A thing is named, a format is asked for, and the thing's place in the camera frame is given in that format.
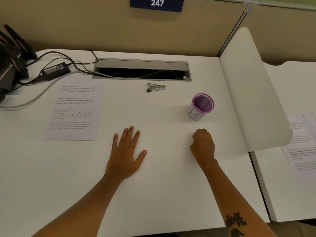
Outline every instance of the forearm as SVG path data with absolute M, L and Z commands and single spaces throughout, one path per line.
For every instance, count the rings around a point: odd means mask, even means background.
M 34 237 L 97 236 L 105 211 L 121 179 L 105 174 L 82 199 L 47 224 Z
M 243 198 L 215 159 L 203 169 L 228 232 L 237 236 L 276 237 L 273 231 Z

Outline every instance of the pen holder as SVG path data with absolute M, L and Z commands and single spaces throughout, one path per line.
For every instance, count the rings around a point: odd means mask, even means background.
M 186 113 L 192 120 L 199 120 L 212 110 L 214 110 L 214 100 L 207 94 L 199 93 L 193 97 Z

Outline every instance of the cubicle wall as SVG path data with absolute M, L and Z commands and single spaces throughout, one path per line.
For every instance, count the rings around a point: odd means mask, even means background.
M 245 26 L 268 63 L 316 61 L 316 7 L 302 8 L 309 11 L 262 0 L 185 0 L 182 13 L 172 13 L 130 8 L 129 0 L 6 0 L 0 25 L 36 50 L 202 56 L 216 56 Z

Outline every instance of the white tabletop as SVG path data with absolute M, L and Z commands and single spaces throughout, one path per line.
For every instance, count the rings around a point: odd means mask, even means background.
M 286 114 L 316 113 L 316 63 L 264 66 Z M 281 147 L 251 156 L 272 220 L 316 218 L 316 184 L 298 183 Z
M 83 63 L 89 51 L 59 50 Z M 189 62 L 192 82 L 151 81 L 166 90 L 146 93 L 145 80 L 105 79 L 97 141 L 42 142 L 58 84 L 34 104 L 0 111 L 0 236 L 30 236 L 69 208 L 103 176 L 115 132 L 134 125 L 141 131 L 136 154 L 147 149 L 140 170 L 124 181 L 113 197 L 98 236 L 135 236 L 224 227 L 203 172 L 189 145 L 198 128 L 207 128 L 215 157 L 232 183 L 257 213 L 267 212 L 216 57 L 96 52 L 103 58 Z M 29 68 L 30 76 L 58 55 L 48 55 Z M 90 79 L 74 74 L 66 78 Z M 23 87 L 3 105 L 25 103 L 48 83 Z M 193 121 L 186 115 L 192 97 L 210 94 L 215 109 Z

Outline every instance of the paper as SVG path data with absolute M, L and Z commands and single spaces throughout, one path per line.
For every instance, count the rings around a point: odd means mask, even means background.
M 283 152 L 299 183 L 316 181 L 316 119 L 312 113 L 287 115 L 293 131 Z
M 43 141 L 97 140 L 104 90 L 102 84 L 94 79 L 63 81 Z

